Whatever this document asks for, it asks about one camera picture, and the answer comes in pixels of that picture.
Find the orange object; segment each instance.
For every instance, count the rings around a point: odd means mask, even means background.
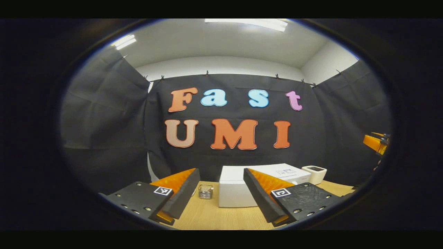
[[[240,139],[241,141],[238,145],[240,150],[255,150],[257,148],[255,144],[255,127],[258,122],[256,120],[243,120],[237,130],[234,130],[231,123],[225,118],[214,119],[212,124],[215,126],[214,143],[211,144],[212,149],[222,150],[226,148],[223,139],[226,140],[231,149],[235,148]]]
[[[274,122],[277,127],[277,142],[274,144],[276,149],[288,148],[291,144],[288,142],[288,128],[291,123],[288,121],[277,121]]]
[[[378,155],[382,156],[385,153],[386,147],[388,146],[389,137],[380,133],[372,133],[380,136],[380,138],[365,135],[363,143],[366,144],[369,148],[375,150]]]
[[[180,173],[167,176],[150,184],[158,187],[171,188],[174,191],[174,194],[172,196],[174,196],[175,194],[178,193],[183,183],[186,181],[188,176],[191,175],[192,172],[194,172],[194,170],[195,168],[188,169]]]
[[[165,121],[166,141],[177,148],[187,148],[194,143],[195,139],[195,126],[198,125],[198,120],[187,119],[183,123],[186,125],[186,139],[179,140],[177,138],[177,126],[180,124],[180,121],[176,119]]]
[[[198,93],[198,90],[195,87],[172,91],[172,105],[168,111],[173,113],[186,110],[186,106],[183,104],[183,101],[186,102],[186,104],[191,103],[192,95],[196,93]]]
[[[158,186],[158,187],[171,188],[172,191],[174,192],[173,195],[171,196],[171,198],[172,198],[175,194],[177,194],[179,192],[183,183],[186,181],[186,179],[189,177],[189,175],[191,175],[191,173],[194,172],[194,170],[195,170],[195,168],[192,168],[192,169],[189,169],[186,171],[182,171],[180,173],[167,176],[165,178],[162,178],[162,179],[152,182],[150,184],[154,185],[154,186]],[[157,213],[157,218],[161,222],[164,222],[169,225],[172,225],[174,223],[174,218],[171,217],[170,215],[168,215],[163,210],[160,210]]]
[[[259,171],[248,168],[248,170],[252,173],[252,175],[257,179],[260,186],[263,190],[269,195],[271,200],[273,200],[276,204],[278,204],[271,195],[272,190],[292,187],[294,184],[288,183],[282,179],[267,175],[265,173],[261,173]]]

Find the blue letter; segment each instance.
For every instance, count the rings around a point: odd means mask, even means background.
[[[203,97],[200,103],[205,106],[224,106],[228,103],[225,100],[226,93],[222,89],[207,90],[203,93],[203,95],[205,95],[206,97]]]
[[[249,104],[252,107],[266,107],[269,104],[269,94],[265,90],[250,90],[248,96],[251,98],[251,100],[249,100]]]

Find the white wall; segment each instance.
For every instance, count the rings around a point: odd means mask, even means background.
[[[356,63],[358,59],[342,46],[329,41],[301,69],[308,83],[319,84]]]
[[[257,59],[231,56],[189,57],[157,62],[136,68],[149,81],[185,75],[206,74],[251,74],[292,79],[300,81],[305,78],[300,69],[283,64]]]

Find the pink letter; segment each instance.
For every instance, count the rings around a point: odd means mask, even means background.
[[[289,103],[294,110],[300,111],[303,108],[301,105],[299,105],[297,101],[298,99],[300,99],[300,96],[297,95],[294,91],[287,93],[286,96],[289,97]]]

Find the small jar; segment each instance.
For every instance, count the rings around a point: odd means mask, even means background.
[[[212,185],[202,184],[198,187],[198,197],[200,199],[212,199]]]

